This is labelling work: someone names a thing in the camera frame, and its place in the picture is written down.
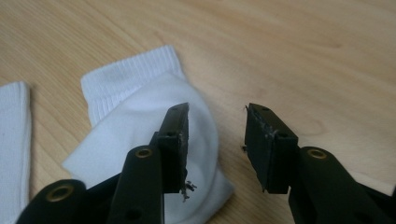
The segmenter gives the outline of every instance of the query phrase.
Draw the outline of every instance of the black plastic part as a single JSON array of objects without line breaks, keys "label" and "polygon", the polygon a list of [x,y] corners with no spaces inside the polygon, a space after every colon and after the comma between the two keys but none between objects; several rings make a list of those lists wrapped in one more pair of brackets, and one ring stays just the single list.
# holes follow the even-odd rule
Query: black plastic part
[{"label": "black plastic part", "polygon": [[124,163],[107,224],[163,223],[161,152],[136,147]]},{"label": "black plastic part", "polygon": [[269,108],[249,104],[245,145],[248,158],[269,193],[288,193],[298,137]]},{"label": "black plastic part", "polygon": [[186,191],[187,153],[189,140],[189,104],[169,108],[156,145],[163,156],[163,193]]},{"label": "black plastic part", "polygon": [[297,169],[290,195],[297,224],[393,223],[330,152],[301,148]]},{"label": "black plastic part", "polygon": [[392,196],[388,196],[367,186],[361,185],[361,187],[388,217],[396,220],[396,189]]},{"label": "black plastic part", "polygon": [[78,180],[60,180],[43,188],[21,213],[17,224],[72,224],[85,196]]}]

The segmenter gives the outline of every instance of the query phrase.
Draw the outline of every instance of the white fabric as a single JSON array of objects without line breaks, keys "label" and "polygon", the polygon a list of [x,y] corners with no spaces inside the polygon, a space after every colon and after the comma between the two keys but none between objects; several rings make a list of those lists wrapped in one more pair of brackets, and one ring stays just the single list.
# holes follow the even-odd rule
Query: white fabric
[{"label": "white fabric", "polygon": [[23,82],[0,87],[0,223],[15,223],[28,203],[31,115]]},{"label": "white fabric", "polygon": [[166,194],[165,223],[205,223],[233,193],[217,165],[218,134],[205,102],[185,80],[170,46],[90,72],[82,80],[92,131],[64,168],[92,187],[119,173],[127,152],[147,145],[167,109],[190,104],[188,176],[195,186],[183,203]]}]

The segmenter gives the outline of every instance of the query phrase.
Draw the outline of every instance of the wooden table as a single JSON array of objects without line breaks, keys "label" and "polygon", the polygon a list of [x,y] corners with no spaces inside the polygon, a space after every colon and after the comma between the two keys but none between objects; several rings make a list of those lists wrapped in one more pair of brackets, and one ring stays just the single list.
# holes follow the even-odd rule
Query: wooden table
[{"label": "wooden table", "polygon": [[240,147],[248,103],[272,108],[300,146],[333,153],[360,182],[396,184],[396,3],[381,1],[0,2],[0,85],[24,80],[33,114],[31,197],[69,174],[90,132],[79,80],[173,45],[219,129],[233,197],[209,223],[292,223],[261,193]]}]

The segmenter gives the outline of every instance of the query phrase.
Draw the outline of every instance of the wood grain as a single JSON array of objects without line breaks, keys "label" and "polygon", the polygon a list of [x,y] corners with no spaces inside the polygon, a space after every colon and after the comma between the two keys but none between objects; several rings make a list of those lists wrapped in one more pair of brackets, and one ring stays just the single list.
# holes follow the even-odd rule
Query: wood grain
[{"label": "wood grain", "polygon": [[173,45],[219,129],[235,194],[209,223],[292,223],[287,195],[262,194],[240,147],[248,103],[272,108],[300,146],[333,153],[360,182],[396,184],[396,4],[380,1],[0,2],[0,85],[24,80],[33,114],[31,196],[69,177],[90,131],[79,80]]}]

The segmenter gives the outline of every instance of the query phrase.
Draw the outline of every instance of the table surface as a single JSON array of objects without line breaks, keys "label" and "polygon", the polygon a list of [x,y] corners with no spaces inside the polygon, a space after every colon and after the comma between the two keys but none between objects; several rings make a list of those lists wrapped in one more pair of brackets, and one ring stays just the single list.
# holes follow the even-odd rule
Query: table surface
[{"label": "table surface", "polygon": [[79,81],[162,45],[213,113],[233,197],[209,223],[293,223],[240,149],[245,105],[272,108],[300,146],[329,150],[361,183],[396,184],[396,3],[380,1],[0,1],[0,85],[31,88],[31,197],[69,174],[90,132]]}]

